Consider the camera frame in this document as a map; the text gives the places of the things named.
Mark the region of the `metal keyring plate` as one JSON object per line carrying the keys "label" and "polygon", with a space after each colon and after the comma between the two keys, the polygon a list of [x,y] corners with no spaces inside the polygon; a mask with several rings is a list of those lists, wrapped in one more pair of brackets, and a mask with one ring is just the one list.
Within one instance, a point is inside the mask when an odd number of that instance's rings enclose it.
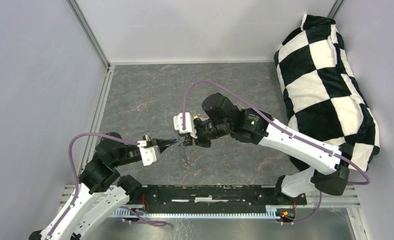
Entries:
{"label": "metal keyring plate", "polygon": [[184,164],[184,169],[187,170],[190,168],[190,162],[189,162],[189,158],[186,154],[185,146],[182,142],[180,142],[180,143],[178,143],[178,147],[179,147],[180,159]]}

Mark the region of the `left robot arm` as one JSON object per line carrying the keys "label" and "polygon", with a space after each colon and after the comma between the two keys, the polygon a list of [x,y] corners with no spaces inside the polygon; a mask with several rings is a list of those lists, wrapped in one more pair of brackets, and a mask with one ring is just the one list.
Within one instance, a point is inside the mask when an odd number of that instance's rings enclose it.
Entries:
{"label": "left robot arm", "polygon": [[139,222],[163,227],[165,223],[147,221],[141,215],[149,209],[142,184],[131,175],[120,175],[119,166],[142,162],[149,166],[160,154],[177,143],[176,139],[158,139],[144,136],[133,142],[124,140],[116,132],[92,133],[101,137],[92,159],[81,174],[75,175],[75,189],[62,210],[43,230],[29,236],[31,240],[85,240],[114,211],[127,203],[140,204],[130,209]]}

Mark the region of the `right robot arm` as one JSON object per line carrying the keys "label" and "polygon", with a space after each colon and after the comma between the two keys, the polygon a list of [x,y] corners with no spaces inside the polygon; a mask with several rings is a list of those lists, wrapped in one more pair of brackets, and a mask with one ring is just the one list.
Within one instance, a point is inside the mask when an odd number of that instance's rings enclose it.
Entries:
{"label": "right robot arm", "polygon": [[274,199],[286,204],[294,197],[318,190],[340,196],[348,183],[348,164],[352,146],[335,146],[294,131],[280,121],[251,108],[239,109],[220,93],[207,97],[202,108],[208,118],[192,117],[189,112],[173,118],[174,129],[185,138],[185,146],[209,148],[212,140],[229,135],[241,143],[251,143],[279,150],[308,165],[293,175],[281,176],[274,189]]}

